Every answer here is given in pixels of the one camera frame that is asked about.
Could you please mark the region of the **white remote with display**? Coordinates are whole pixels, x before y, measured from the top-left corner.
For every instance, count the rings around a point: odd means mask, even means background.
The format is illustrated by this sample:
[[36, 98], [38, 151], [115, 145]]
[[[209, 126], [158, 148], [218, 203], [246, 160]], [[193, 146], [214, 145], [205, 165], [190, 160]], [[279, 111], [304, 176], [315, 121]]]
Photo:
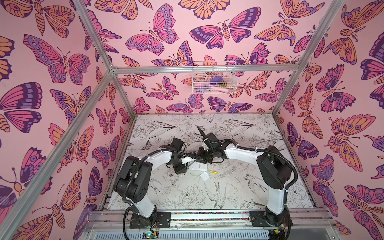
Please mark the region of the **white remote with display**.
[[207, 164], [202, 163], [193, 163], [188, 166], [187, 172], [190, 174], [202, 174], [203, 172], [206, 172], [208, 170]]

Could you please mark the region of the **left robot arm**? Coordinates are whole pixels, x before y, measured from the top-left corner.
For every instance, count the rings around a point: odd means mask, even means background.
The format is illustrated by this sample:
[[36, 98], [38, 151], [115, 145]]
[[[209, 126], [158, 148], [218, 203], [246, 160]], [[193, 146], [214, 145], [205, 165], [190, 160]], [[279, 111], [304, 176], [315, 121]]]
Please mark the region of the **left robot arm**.
[[126, 158], [113, 185], [114, 192], [128, 205], [124, 222], [129, 212], [132, 212], [131, 220], [141, 227], [151, 228], [159, 222], [158, 208], [148, 196], [153, 170], [171, 165], [176, 168], [177, 174], [183, 174], [190, 164], [202, 160], [197, 152], [183, 152], [183, 146], [183, 141], [174, 138], [170, 145], [162, 145], [143, 158]]

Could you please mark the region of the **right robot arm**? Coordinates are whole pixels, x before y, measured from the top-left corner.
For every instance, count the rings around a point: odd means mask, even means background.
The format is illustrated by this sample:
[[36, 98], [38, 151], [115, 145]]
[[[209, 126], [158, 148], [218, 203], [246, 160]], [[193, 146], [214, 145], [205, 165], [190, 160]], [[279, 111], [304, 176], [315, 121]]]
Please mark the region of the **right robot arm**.
[[219, 164], [224, 160], [238, 160], [259, 168], [263, 181], [268, 186], [268, 202], [264, 214], [269, 226], [285, 224], [291, 227], [292, 219], [287, 206], [288, 189], [298, 180], [293, 164], [274, 146], [266, 149], [242, 147], [231, 139], [219, 140], [213, 133], [201, 132], [203, 146], [198, 156], [205, 163]]

